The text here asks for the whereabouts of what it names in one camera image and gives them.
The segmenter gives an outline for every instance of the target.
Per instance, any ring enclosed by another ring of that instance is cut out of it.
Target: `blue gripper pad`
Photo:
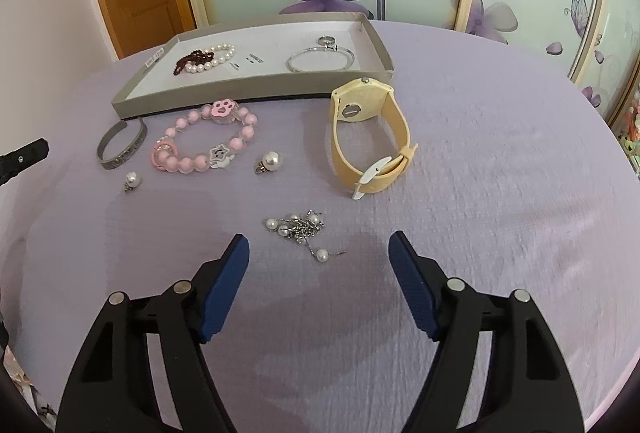
[[[243,236],[225,256],[225,265],[204,300],[202,323],[198,333],[205,342],[210,341],[213,334],[220,332],[225,324],[226,316],[249,265],[249,241]]]
[[[394,269],[402,294],[409,305],[416,326],[433,339],[440,326],[435,318],[435,301],[418,267],[415,251],[409,250],[398,233],[389,238],[389,262]]]

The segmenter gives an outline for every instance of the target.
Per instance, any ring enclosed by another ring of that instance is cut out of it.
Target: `pearl bracelet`
[[[177,76],[182,72],[182,70],[186,70],[192,74],[211,70],[212,68],[229,61],[235,51],[236,48],[230,43],[214,45],[213,47],[206,48],[204,50],[194,50],[192,53],[187,54],[178,60],[175,64],[174,76]]]
[[[218,124],[230,124],[240,121],[242,128],[227,143],[220,143],[209,150],[209,153],[198,153],[194,158],[178,158],[178,147],[174,139],[178,132],[183,132],[190,124],[200,119],[210,119]],[[226,168],[236,153],[244,148],[246,142],[254,138],[254,124],[258,118],[249,109],[238,106],[231,99],[216,101],[212,105],[204,105],[199,110],[191,110],[187,117],[178,118],[175,126],[167,128],[151,150],[151,164],[160,171],[174,173],[191,173],[207,171],[207,169]]]

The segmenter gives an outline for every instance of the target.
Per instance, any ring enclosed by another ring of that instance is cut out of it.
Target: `white wall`
[[[109,63],[91,0],[0,0],[0,155],[42,137],[65,96]]]

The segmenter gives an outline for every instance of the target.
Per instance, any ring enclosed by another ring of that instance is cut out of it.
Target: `round table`
[[[176,114],[148,117],[143,149],[106,171],[95,147],[117,121],[110,101],[150,53],[79,86],[43,136],[49,158],[3,187],[2,312],[19,361],[54,407],[108,294],[161,293],[242,233],[249,268],[223,331],[204,346],[238,431],[400,431],[436,345],[415,327],[389,266],[386,243],[398,229],[478,291],[528,289],[584,418],[606,407],[640,347],[640,191],[614,136],[536,55],[426,26],[375,27],[420,146],[406,174],[357,202],[332,172],[328,100],[250,104],[255,141],[227,169],[202,174],[152,168],[148,149]],[[377,121],[346,126],[340,141],[361,168],[394,149]],[[194,154],[222,133],[200,124],[180,140]],[[269,150],[285,165],[256,176]],[[132,170],[143,183],[125,194]],[[264,227],[268,217],[308,209],[326,217],[314,246],[346,254],[319,263]],[[158,345],[151,341],[158,399],[175,425]],[[479,408],[488,346],[483,333],[462,423]]]

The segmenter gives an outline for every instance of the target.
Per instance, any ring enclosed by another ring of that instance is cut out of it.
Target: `white buckle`
[[[362,174],[362,177],[360,177],[360,180],[358,180],[358,182],[356,183],[356,189],[353,192],[351,198],[353,200],[360,200],[362,197],[364,197],[364,193],[360,191],[360,188],[363,185],[368,184],[373,177],[380,173],[381,169],[383,169],[389,162],[391,162],[391,160],[391,157],[381,158],[379,161],[374,162],[372,166],[367,168],[367,171]]]

